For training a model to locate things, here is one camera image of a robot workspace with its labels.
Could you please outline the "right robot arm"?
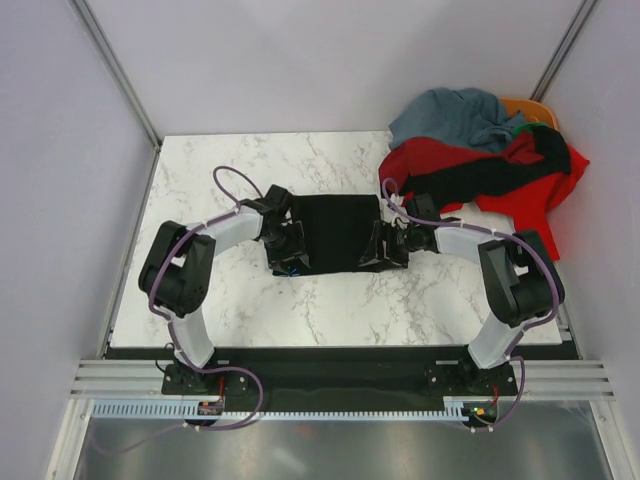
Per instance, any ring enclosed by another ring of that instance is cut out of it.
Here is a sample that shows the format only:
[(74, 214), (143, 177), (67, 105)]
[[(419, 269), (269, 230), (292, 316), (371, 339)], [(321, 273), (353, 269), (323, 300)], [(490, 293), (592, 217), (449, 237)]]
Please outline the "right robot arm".
[(540, 235), (535, 230), (503, 233), (440, 216), (428, 194), (393, 200), (395, 223), (374, 222), (358, 260), (362, 267), (406, 268), (418, 251), (455, 256), (480, 267), (490, 313), (458, 362), (458, 381), (477, 394), (504, 371), (511, 353), (530, 329), (555, 319), (565, 290)]

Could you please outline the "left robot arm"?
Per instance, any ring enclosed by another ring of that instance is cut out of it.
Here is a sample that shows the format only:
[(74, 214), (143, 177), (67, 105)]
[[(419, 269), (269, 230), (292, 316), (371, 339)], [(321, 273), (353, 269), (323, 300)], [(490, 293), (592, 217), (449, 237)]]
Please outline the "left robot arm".
[(247, 241), (263, 244), (268, 268), (276, 276), (296, 276), (310, 265), (302, 222), (288, 217), (294, 196), (273, 185), (267, 194), (236, 203), (200, 223), (161, 224), (138, 278), (149, 310), (170, 334), (174, 362), (165, 369), (164, 389), (208, 393), (222, 376), (209, 363), (215, 347), (206, 331), (202, 305), (214, 260)]

